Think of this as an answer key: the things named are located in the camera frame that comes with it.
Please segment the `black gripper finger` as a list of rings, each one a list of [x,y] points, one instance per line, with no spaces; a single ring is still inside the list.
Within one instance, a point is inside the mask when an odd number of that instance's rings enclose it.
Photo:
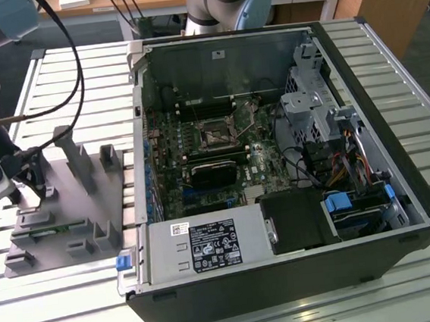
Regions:
[[[12,183],[10,185],[10,192],[8,194],[8,199],[11,201],[11,204],[18,205],[21,201],[20,190]]]
[[[45,162],[42,150],[32,147],[21,153],[22,183],[30,187],[40,200],[46,198]]]

